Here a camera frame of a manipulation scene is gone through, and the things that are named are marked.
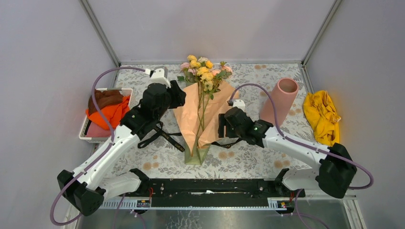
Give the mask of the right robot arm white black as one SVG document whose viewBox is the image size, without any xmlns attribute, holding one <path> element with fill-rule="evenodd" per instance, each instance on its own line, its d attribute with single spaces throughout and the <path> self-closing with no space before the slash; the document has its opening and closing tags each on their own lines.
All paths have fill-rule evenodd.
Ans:
<svg viewBox="0 0 405 229">
<path fill-rule="evenodd" d="M 343 198 L 357 172 L 343 145 L 326 146 L 306 141 L 279 131 L 267 121 L 253 121 L 237 107 L 219 114 L 218 135 L 280 151 L 309 165 L 309 169 L 280 171 L 274 180 L 274 190 L 282 197 L 304 189 L 321 190 L 333 198 Z"/>
</svg>

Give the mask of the black ribbon gold lettering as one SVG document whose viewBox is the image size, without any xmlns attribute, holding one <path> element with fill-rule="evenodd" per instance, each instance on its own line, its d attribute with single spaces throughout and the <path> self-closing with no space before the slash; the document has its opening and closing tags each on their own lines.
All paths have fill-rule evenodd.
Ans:
<svg viewBox="0 0 405 229">
<path fill-rule="evenodd" d="M 152 142 L 154 142 L 155 140 L 157 140 L 159 137 L 162 136 L 167 142 L 169 142 L 172 146 L 174 146 L 180 152 L 184 152 L 185 148 L 179 142 L 177 142 L 176 140 L 174 140 L 172 138 L 172 136 L 182 136 L 182 134 L 180 132 L 178 132 L 178 133 L 167 133 L 162 128 L 163 128 L 163 123 L 160 122 L 159 124 L 157 124 L 153 128 L 153 130 L 155 131 L 155 134 L 152 137 L 138 143 L 138 145 L 137 145 L 138 149 L 145 148 L 146 146 L 148 146 L 149 144 L 151 144 Z M 238 138 L 236 141 L 228 143 L 228 144 L 220 144 L 218 142 L 213 142 L 212 145 L 229 149 L 229 148 L 231 148 L 232 146 L 236 145 L 237 143 L 239 143 L 241 141 L 242 141 L 242 139 Z"/>
</svg>

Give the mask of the yellow pink flower bunch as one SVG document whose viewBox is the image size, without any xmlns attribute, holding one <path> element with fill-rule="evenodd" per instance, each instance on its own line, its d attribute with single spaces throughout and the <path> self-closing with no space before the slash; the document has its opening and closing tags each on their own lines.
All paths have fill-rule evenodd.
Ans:
<svg viewBox="0 0 405 229">
<path fill-rule="evenodd" d="M 206 57 L 196 57 L 190 54 L 186 62 L 180 66 L 182 77 L 181 82 L 188 83 L 188 86 L 197 83 L 200 90 L 200 101 L 204 101 L 204 96 L 209 95 L 213 98 L 213 94 L 219 92 L 219 86 L 233 75 L 232 69 L 225 62 L 221 62 L 216 66 L 211 60 Z"/>
</svg>

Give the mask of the green peach wrapping paper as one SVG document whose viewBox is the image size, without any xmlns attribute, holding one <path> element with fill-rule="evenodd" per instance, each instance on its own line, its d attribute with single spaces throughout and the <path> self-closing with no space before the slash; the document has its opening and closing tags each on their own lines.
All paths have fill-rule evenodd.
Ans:
<svg viewBox="0 0 405 229">
<path fill-rule="evenodd" d="M 202 165 L 211 143 L 220 139 L 218 134 L 219 114 L 230 109 L 228 101 L 235 88 L 223 82 L 220 91 L 210 98 L 200 101 L 200 90 L 193 83 L 183 90 L 186 93 L 185 105 L 174 109 L 180 132 L 185 140 L 184 162 L 187 165 Z"/>
</svg>

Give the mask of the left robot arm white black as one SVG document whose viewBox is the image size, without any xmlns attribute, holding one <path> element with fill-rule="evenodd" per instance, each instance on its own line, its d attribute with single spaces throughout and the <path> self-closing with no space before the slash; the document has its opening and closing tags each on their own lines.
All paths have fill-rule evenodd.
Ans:
<svg viewBox="0 0 405 229">
<path fill-rule="evenodd" d="M 157 126 L 168 109 L 185 104 L 186 93 L 175 80 L 170 86 L 151 83 L 143 92 L 137 106 L 120 120 L 113 136 L 72 172 L 62 170 L 57 176 L 61 195 L 83 216 L 97 211 L 103 201 L 124 193 L 143 196 L 148 191 L 147 181 L 133 172 L 115 178 L 105 178 L 107 171 L 132 146 Z"/>
</svg>

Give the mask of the pink cylindrical vase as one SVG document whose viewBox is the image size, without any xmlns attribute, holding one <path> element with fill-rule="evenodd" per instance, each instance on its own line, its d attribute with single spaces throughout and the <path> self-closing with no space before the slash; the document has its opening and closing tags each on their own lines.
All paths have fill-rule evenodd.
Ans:
<svg viewBox="0 0 405 229">
<path fill-rule="evenodd" d="M 259 118 L 273 125 L 277 121 L 281 126 L 293 105 L 298 91 L 299 85 L 295 80 L 291 78 L 280 79 L 270 93 L 275 108 L 273 108 L 270 99 L 267 99 L 259 113 Z"/>
</svg>

